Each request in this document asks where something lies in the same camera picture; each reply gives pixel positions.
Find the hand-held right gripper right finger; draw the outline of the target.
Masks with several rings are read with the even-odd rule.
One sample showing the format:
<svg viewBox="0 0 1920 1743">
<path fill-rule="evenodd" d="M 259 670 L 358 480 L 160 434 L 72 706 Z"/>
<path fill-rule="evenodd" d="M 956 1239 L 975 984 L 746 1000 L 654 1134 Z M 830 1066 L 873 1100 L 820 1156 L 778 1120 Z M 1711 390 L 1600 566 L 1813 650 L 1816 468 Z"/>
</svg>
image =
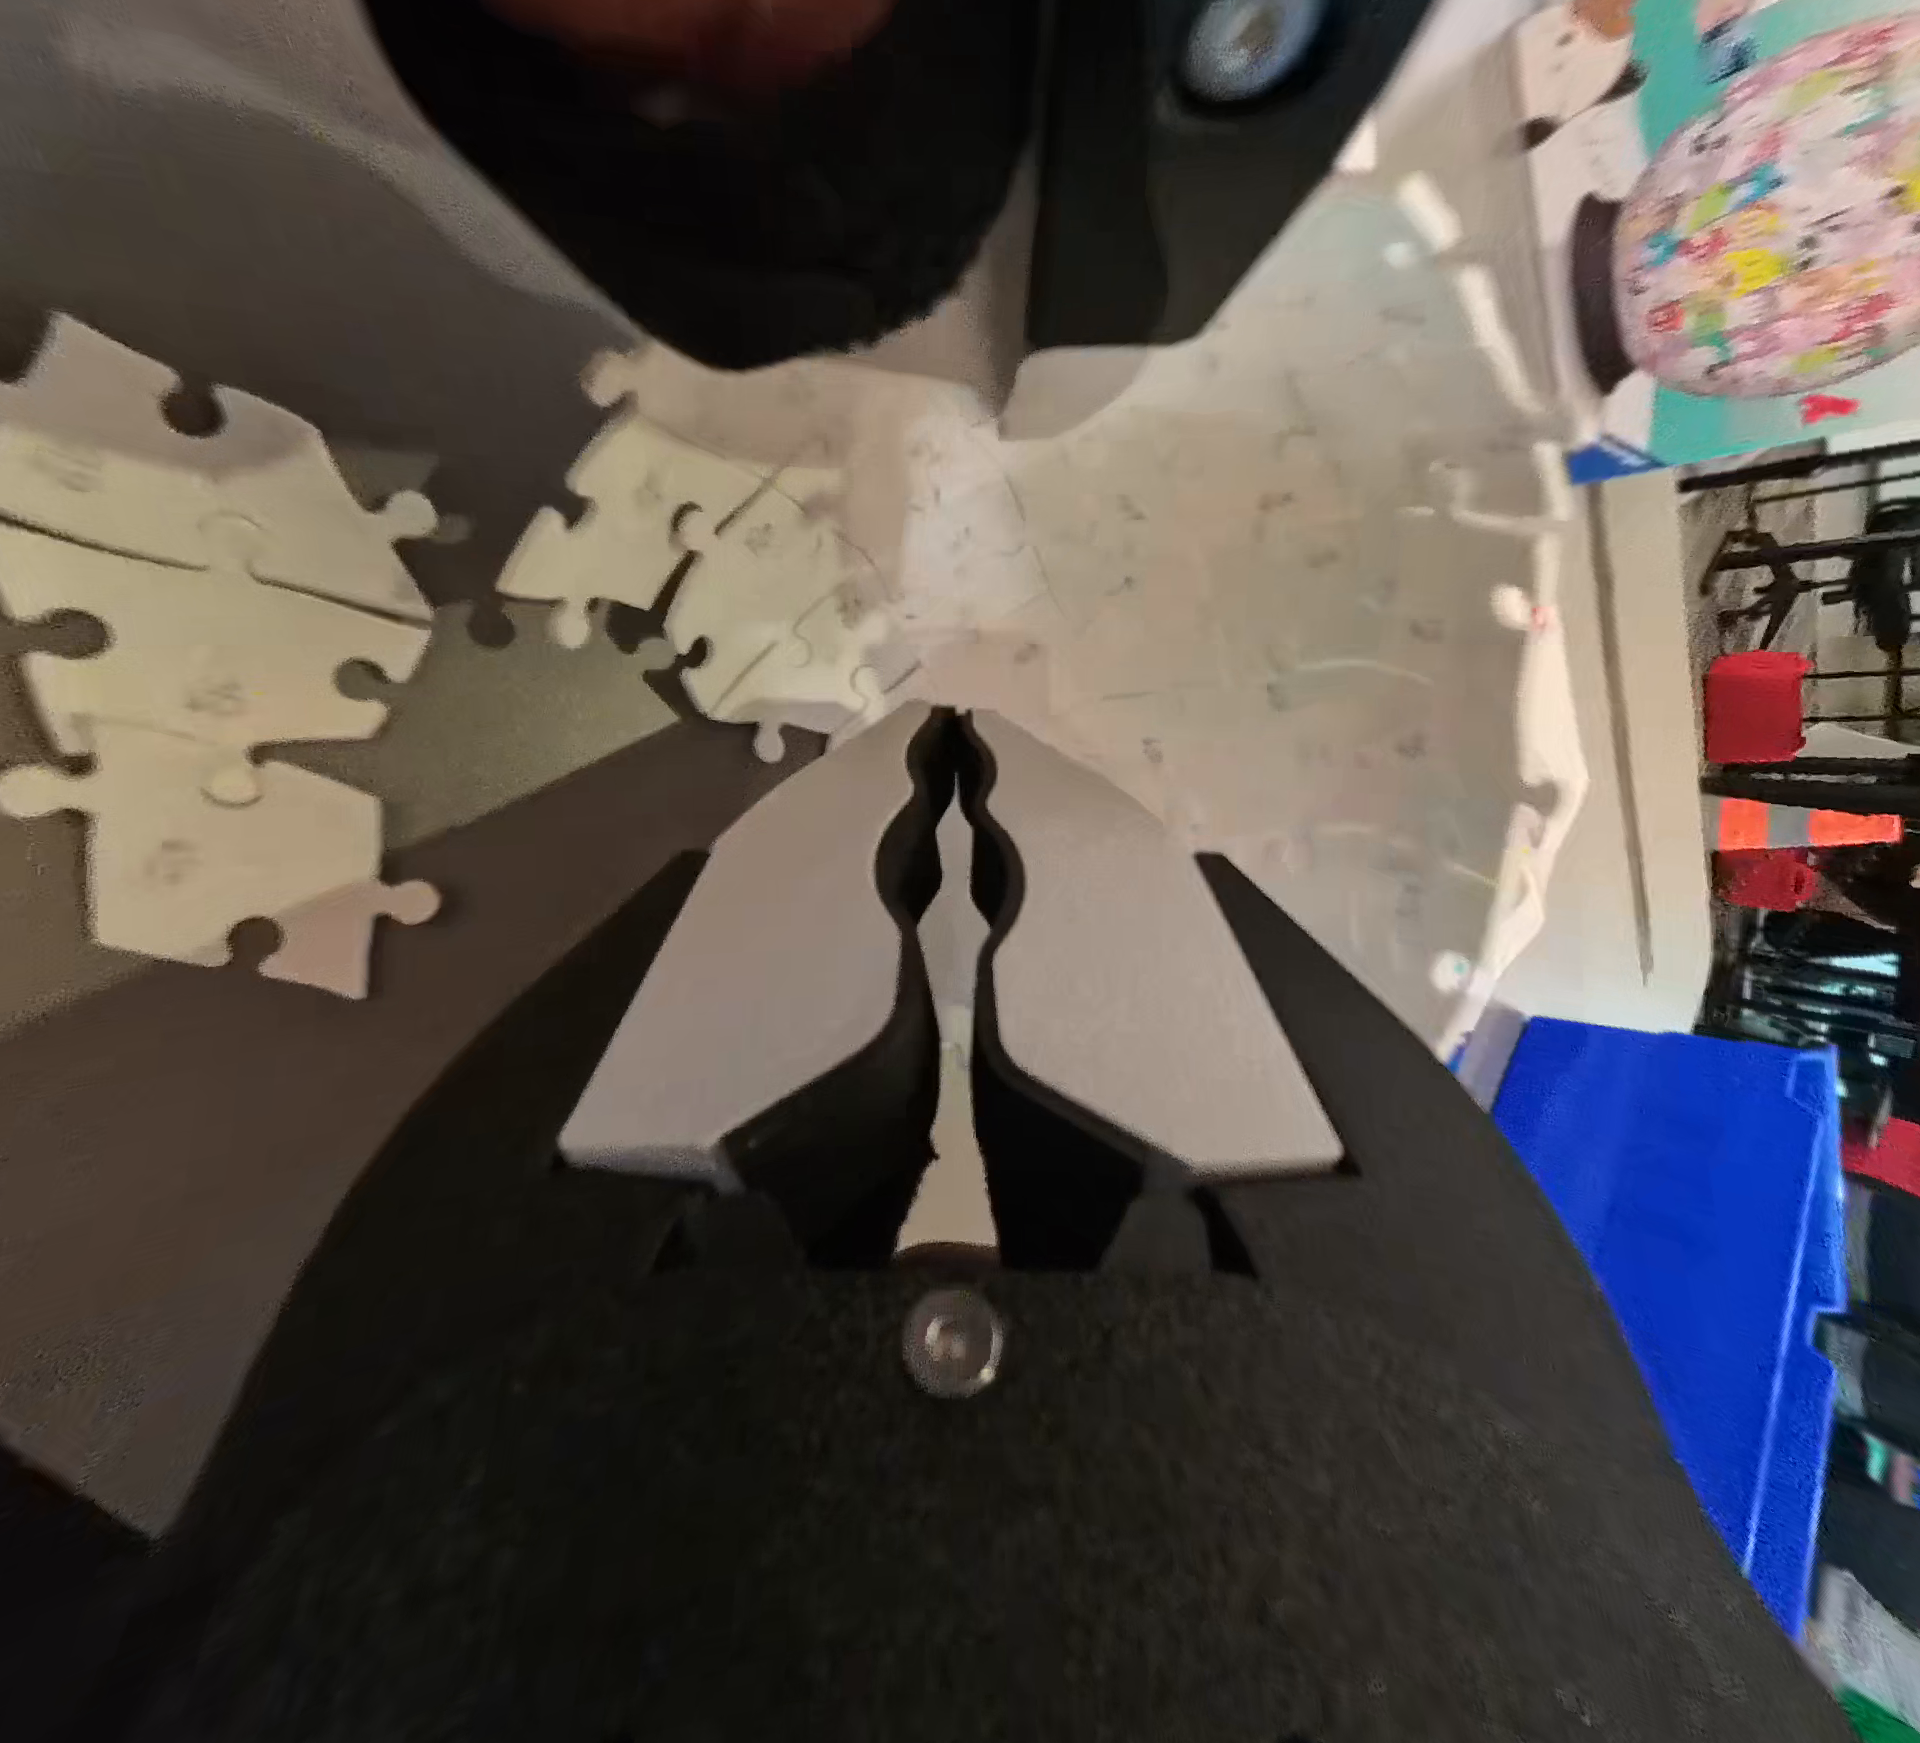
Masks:
<svg viewBox="0 0 1920 1743">
<path fill-rule="evenodd" d="M 1162 1174 L 1333 1172 L 1339 1136 L 1195 856 L 1015 722 L 972 710 L 956 728 L 996 1072 Z"/>
</svg>

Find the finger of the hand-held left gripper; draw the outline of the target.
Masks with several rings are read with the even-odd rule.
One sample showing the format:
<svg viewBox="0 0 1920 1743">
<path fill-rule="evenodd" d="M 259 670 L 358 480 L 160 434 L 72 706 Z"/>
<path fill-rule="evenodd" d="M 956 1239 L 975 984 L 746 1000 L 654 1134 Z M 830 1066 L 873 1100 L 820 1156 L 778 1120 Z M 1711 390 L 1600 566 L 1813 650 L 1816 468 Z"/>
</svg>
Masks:
<svg viewBox="0 0 1920 1743">
<path fill-rule="evenodd" d="M 1049 442 L 1112 416 L 1190 412 L 1216 380 L 1217 356 L 1198 338 L 1035 350 L 1020 362 L 994 428 L 1003 442 Z"/>
</svg>

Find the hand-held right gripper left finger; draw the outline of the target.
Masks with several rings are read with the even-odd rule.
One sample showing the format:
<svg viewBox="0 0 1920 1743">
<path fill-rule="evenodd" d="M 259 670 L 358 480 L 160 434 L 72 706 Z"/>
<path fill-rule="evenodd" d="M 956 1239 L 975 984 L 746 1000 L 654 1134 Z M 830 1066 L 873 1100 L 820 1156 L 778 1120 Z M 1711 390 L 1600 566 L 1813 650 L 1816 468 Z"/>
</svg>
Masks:
<svg viewBox="0 0 1920 1743">
<path fill-rule="evenodd" d="M 877 1188 L 923 1166 L 942 1032 L 919 926 L 952 728 L 901 708 L 712 846 L 559 1132 L 571 1168 Z"/>
</svg>

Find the partly built puzzle ball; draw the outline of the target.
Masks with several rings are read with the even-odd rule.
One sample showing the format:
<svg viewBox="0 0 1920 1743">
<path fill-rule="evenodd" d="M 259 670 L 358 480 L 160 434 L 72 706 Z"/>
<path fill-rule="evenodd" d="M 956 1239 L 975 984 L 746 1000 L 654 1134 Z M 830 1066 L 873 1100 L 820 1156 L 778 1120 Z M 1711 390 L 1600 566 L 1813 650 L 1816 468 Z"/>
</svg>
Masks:
<svg viewBox="0 0 1920 1743">
<path fill-rule="evenodd" d="M 1540 930 L 1567 494 L 1510 300 L 1526 204 L 1331 178 L 1190 342 L 1015 436 L 873 364 L 598 356 L 606 424 L 493 588 L 581 648 L 659 610 L 690 706 L 850 734 L 989 708 L 1244 872 L 1440 1056 Z"/>
</svg>

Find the colourful puzzle ball box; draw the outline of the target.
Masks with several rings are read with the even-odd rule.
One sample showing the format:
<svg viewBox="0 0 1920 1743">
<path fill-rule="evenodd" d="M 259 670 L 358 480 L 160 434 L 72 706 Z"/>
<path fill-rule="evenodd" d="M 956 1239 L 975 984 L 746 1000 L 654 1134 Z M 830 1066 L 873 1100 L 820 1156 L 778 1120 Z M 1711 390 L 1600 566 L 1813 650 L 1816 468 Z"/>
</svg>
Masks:
<svg viewBox="0 0 1920 1743">
<path fill-rule="evenodd" d="M 1916 438 L 1918 0 L 1515 26 L 1572 484 Z"/>
</svg>

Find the single white puzzle piece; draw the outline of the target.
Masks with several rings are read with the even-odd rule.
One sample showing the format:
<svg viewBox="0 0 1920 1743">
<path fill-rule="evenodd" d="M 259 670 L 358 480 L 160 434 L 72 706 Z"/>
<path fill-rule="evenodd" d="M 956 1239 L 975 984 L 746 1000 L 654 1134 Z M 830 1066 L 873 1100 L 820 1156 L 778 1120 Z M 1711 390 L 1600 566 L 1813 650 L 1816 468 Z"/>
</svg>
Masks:
<svg viewBox="0 0 1920 1743">
<path fill-rule="evenodd" d="M 418 672 L 432 610 L 398 546 L 435 510 L 412 490 L 366 508 L 310 424 L 241 392 L 217 388 L 219 426 L 188 436 L 174 386 L 69 316 L 2 386 L 3 612 L 105 632 L 102 652 L 22 660 L 47 740 L 84 754 L 137 726 L 235 760 L 372 740 L 386 704 L 338 678 Z"/>
</svg>

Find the blue plastic bin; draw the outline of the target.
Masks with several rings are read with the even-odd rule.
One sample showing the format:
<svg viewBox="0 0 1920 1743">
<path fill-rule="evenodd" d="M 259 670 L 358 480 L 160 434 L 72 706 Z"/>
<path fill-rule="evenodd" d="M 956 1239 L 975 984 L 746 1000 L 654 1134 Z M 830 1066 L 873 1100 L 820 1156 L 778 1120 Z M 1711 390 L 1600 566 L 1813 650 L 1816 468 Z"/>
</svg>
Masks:
<svg viewBox="0 0 1920 1743">
<path fill-rule="evenodd" d="M 1836 1054 L 1490 1006 L 1451 1054 L 1612 1303 L 1672 1451 L 1789 1637 L 1846 1303 Z"/>
</svg>

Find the red bag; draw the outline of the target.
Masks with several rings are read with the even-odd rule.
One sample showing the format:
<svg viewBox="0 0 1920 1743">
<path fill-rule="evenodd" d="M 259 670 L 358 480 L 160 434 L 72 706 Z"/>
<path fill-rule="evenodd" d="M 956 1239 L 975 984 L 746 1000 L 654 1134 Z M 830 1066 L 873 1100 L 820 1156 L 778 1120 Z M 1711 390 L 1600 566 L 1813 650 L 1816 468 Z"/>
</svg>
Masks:
<svg viewBox="0 0 1920 1743">
<path fill-rule="evenodd" d="M 1812 852 L 1801 848 L 1721 850 L 1713 858 L 1721 902 L 1752 912 L 1797 912 L 1822 892 Z"/>
<path fill-rule="evenodd" d="M 1806 746 L 1810 662 L 1796 652 L 1726 652 L 1699 686 L 1702 750 L 1711 768 L 1775 766 Z"/>
</svg>

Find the orange traffic cone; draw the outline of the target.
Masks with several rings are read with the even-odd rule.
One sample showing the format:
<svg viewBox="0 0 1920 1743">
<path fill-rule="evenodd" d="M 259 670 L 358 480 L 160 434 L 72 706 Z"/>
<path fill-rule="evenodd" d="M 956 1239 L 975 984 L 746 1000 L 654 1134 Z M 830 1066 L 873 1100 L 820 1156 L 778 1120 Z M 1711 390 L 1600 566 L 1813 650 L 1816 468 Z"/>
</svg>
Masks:
<svg viewBox="0 0 1920 1743">
<path fill-rule="evenodd" d="M 1858 814 L 1771 804 L 1739 796 L 1702 800 L 1707 846 L 1716 854 L 1885 848 L 1906 840 L 1895 814 Z"/>
</svg>

